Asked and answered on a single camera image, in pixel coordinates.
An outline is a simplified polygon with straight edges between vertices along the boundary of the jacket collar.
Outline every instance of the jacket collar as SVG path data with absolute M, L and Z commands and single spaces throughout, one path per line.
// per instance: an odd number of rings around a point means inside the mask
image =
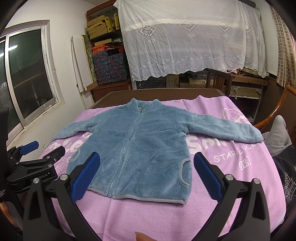
M 136 112 L 139 112 L 140 109 L 142 109 L 144 112 L 147 112 L 163 106 L 163 104 L 158 99 L 153 101 L 142 101 L 136 100 L 135 98 L 132 98 L 131 101 L 127 103 L 127 105 Z

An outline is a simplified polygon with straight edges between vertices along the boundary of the blue gripper pad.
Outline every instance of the blue gripper pad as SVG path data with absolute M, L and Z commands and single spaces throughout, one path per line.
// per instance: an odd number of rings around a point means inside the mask
M 39 148 L 39 143 L 38 141 L 33 141 L 25 146 L 23 146 L 21 149 L 20 149 L 20 154 L 21 155 L 27 155 L 28 153 L 32 152 L 32 151 L 35 151 Z
M 93 153 L 91 159 L 72 184 L 71 199 L 73 203 L 83 198 L 89 184 L 100 167 L 100 163 L 99 154 Z
M 200 152 L 194 155 L 194 167 L 211 198 L 220 202 L 223 198 L 222 185 L 215 174 L 212 172 L 211 168 L 208 166 L 208 163 L 199 153 Z

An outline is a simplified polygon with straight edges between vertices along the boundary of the gray pillow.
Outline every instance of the gray pillow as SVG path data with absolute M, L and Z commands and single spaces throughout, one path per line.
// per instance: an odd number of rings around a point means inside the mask
M 285 120 L 281 115 L 274 118 L 270 132 L 263 133 L 262 136 L 271 156 L 280 154 L 286 147 L 292 144 L 286 130 Z

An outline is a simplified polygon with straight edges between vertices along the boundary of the jacket zipper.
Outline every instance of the jacket zipper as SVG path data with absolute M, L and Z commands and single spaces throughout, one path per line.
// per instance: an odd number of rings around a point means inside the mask
M 139 121 L 139 118 L 138 118 L 138 120 L 136 121 L 136 123 L 134 124 L 133 132 L 132 132 L 132 134 L 131 134 L 131 137 L 130 137 L 130 138 L 126 141 L 126 143 L 125 143 L 125 147 L 123 148 L 123 152 L 122 152 L 122 156 L 121 156 L 121 160 L 120 160 L 120 164 L 119 164 L 119 168 L 118 168 L 119 170 L 118 170 L 118 171 L 120 171 L 121 166 L 122 166 L 123 161 L 124 161 L 124 158 L 125 158 L 125 156 L 126 156 L 126 151 L 127 151 L 127 146 L 126 146 L 126 144 L 127 144 L 127 142 L 133 137 L 133 133 L 134 133 L 134 131 L 135 131 L 135 126 L 137 125 L 138 121 Z M 113 192 L 113 188 L 114 188 L 114 186 L 115 186 L 116 181 L 117 181 L 117 178 L 116 178 L 116 176 L 115 176 L 115 178 L 114 178 L 114 180 L 112 181 L 112 183 L 111 183 L 111 185 L 110 185 L 110 188 L 109 188 L 109 193 L 110 193 L 110 196 L 111 196 L 111 197 L 112 197 L 112 192 Z

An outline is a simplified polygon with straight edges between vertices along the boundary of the lace curtain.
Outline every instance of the lace curtain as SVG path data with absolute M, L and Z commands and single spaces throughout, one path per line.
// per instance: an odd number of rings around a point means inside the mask
M 117 0 L 133 80 L 205 68 L 265 77 L 260 13 L 237 0 Z
M 285 87 L 286 82 L 289 81 L 291 86 L 295 88 L 295 40 L 277 11 L 272 6 L 270 6 L 270 8 L 276 25 L 279 41 L 277 82 Z

